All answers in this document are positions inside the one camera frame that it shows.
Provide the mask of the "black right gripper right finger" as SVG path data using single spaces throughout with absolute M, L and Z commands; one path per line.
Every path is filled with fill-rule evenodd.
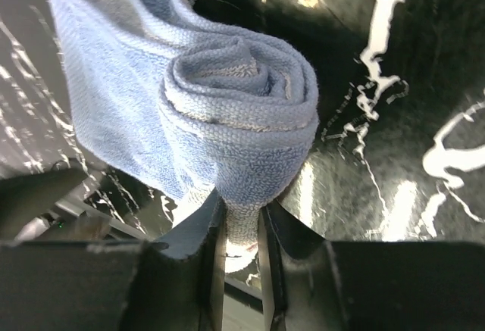
M 329 241 L 263 208 L 258 259 L 268 330 L 482 330 L 484 247 Z

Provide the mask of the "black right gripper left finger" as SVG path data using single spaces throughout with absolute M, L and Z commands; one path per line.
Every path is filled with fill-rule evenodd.
M 224 215 L 212 192 L 153 242 L 3 242 L 1 328 L 221 329 Z

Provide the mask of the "light blue towel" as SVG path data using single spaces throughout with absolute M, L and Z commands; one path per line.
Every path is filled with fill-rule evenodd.
M 315 138 L 311 65 L 281 39 L 197 15 L 192 0 L 48 3 L 79 143 L 172 198 L 176 223 L 217 190 L 226 270 L 247 267 L 260 209 Z

